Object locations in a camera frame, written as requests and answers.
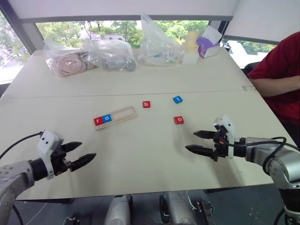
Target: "floor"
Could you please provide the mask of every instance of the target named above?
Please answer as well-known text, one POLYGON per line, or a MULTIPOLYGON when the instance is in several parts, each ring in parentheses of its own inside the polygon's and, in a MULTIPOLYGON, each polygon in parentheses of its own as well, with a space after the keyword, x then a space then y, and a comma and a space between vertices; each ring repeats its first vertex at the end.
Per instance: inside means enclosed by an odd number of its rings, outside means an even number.
MULTIPOLYGON (((283 208, 274 185, 225 190, 208 194, 217 225, 270 225, 283 208)), ((74 199, 71 204, 17 201, 25 225, 62 225, 66 217, 80 218, 80 225, 102 225, 113 196, 74 199)), ((162 224, 159 193, 133 195, 132 225, 162 224)), ((8 225, 18 224, 11 213, 8 225)))

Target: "window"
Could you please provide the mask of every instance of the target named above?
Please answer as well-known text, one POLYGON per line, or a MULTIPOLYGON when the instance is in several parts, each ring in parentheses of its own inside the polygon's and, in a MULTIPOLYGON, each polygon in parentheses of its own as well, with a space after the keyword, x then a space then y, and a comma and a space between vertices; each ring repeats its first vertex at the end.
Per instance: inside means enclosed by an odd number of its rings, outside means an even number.
POLYGON ((230 56, 240 68, 244 68, 252 62, 260 62, 264 57, 276 47, 276 45, 263 44, 250 41, 228 40, 223 38, 222 44, 228 44, 231 49, 230 56))
MULTIPOLYGON (((203 34, 209 21, 156 21, 167 36, 183 42, 189 31, 203 34)), ((143 38, 141 21, 77 21, 37 23, 43 38, 69 47, 80 47, 84 39, 118 39, 139 48, 143 38)))
POLYGON ((0 85, 11 83, 30 57, 0 11, 0 85))

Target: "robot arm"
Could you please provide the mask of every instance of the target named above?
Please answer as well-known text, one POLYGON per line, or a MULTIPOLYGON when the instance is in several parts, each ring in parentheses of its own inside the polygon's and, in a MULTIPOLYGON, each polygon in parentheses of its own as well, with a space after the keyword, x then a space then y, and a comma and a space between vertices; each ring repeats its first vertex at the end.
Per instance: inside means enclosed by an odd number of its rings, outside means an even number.
POLYGON ((217 132, 200 130, 194 134, 205 139, 213 139, 215 150, 200 145, 187 145, 195 154, 218 161, 218 157, 244 157, 248 162, 265 166, 265 171, 273 179, 285 204, 285 212, 293 224, 300 224, 300 154, 281 147, 281 142, 268 138, 236 138, 234 125, 228 116, 217 118, 214 127, 217 132))
POLYGON ((88 164, 96 154, 87 154, 74 162, 67 161, 67 152, 76 149, 81 142, 62 145, 63 138, 50 130, 45 130, 38 143, 40 158, 22 161, 0 167, 0 225, 7 224, 17 196, 32 187, 35 181, 48 180, 67 169, 75 171, 88 164))

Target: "clear plastic bag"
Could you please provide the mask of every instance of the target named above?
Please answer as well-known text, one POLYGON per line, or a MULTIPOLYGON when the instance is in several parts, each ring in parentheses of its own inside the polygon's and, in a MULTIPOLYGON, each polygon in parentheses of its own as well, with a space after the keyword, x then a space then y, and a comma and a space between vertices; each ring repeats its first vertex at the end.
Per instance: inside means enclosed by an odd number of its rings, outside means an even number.
POLYGON ((141 15, 144 39, 138 60, 144 65, 172 66, 180 62, 183 48, 168 37, 146 14, 141 15))
POLYGON ((44 50, 48 67, 60 76, 67 77, 96 67, 91 63, 90 54, 83 49, 67 48, 47 40, 44 50))
POLYGON ((121 40, 89 40, 83 43, 91 63, 112 70, 135 70, 136 64, 131 45, 121 40))

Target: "tree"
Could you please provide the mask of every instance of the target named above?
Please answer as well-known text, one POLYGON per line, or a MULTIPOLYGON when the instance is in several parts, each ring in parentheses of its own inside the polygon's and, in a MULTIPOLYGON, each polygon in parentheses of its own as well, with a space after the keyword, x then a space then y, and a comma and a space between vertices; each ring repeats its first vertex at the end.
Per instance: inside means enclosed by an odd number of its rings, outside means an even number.
POLYGON ((44 22, 37 23, 37 27, 45 40, 51 39, 68 47, 78 48, 83 39, 80 36, 82 23, 80 22, 44 22))
POLYGON ((257 55, 258 52, 268 53, 273 48, 276 47, 276 45, 269 45, 269 44, 263 44, 257 42, 249 42, 249 41, 238 41, 238 42, 242 44, 247 54, 251 54, 251 55, 257 55))
POLYGON ((124 20, 124 21, 114 21, 112 27, 116 29, 118 34, 124 36, 125 41, 127 41, 130 36, 136 32, 136 21, 134 20, 124 20))
POLYGON ((91 34, 91 29, 92 29, 92 25, 90 23, 90 21, 81 21, 79 22, 80 25, 83 26, 84 30, 86 31, 86 33, 88 34, 89 38, 92 39, 92 34, 91 34))
POLYGON ((98 31, 101 32, 101 26, 103 25, 103 22, 99 20, 94 20, 93 22, 97 24, 98 31))
POLYGON ((202 35, 208 25, 208 21, 202 20, 167 20, 156 21, 156 23, 168 37, 180 44, 184 41, 189 31, 195 31, 202 35))
POLYGON ((23 64, 29 57, 30 54, 0 11, 0 66, 8 60, 23 64))
POLYGON ((136 29, 132 34, 130 35, 128 39, 128 43, 131 44, 132 48, 139 48, 141 45, 141 41, 143 38, 143 32, 140 29, 136 29))
POLYGON ((90 29, 90 31, 93 33, 100 34, 102 40, 105 38, 105 34, 116 34, 117 33, 117 31, 115 29, 113 29, 111 27, 106 27, 103 25, 100 26, 100 31, 99 31, 98 27, 92 27, 90 29))

